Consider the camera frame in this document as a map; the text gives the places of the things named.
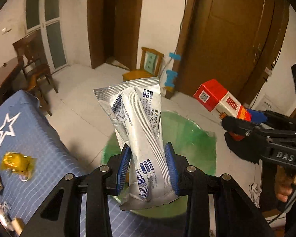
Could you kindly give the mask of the person's right hand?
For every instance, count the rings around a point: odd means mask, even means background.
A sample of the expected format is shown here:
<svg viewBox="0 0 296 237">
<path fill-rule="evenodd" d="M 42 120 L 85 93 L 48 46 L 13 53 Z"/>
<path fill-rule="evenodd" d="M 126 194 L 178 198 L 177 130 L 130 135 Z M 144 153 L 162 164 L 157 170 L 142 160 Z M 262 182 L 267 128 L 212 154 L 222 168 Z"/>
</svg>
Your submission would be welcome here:
<svg viewBox="0 0 296 237">
<path fill-rule="evenodd" d="M 278 165 L 275 175 L 274 191 L 279 201 L 283 203 L 288 201 L 288 197 L 292 194 L 292 184 L 296 185 L 296 174 L 291 178 L 286 174 L 285 168 Z"/>
</svg>

